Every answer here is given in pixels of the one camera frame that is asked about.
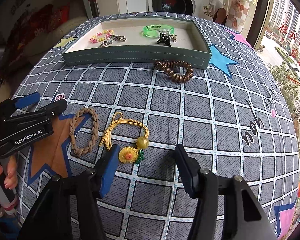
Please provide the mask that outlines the person's left hand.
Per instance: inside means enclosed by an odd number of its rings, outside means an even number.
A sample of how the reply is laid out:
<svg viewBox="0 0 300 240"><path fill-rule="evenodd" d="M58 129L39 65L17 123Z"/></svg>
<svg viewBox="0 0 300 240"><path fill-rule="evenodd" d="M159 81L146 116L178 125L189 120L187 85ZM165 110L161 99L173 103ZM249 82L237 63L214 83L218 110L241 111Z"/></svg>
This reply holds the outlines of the person's left hand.
<svg viewBox="0 0 300 240"><path fill-rule="evenodd" d="M3 173L4 169L0 165L0 175ZM4 186L6 189L14 189L17 186L17 161L14 155L11 155L6 166L6 178L4 180Z"/></svg>

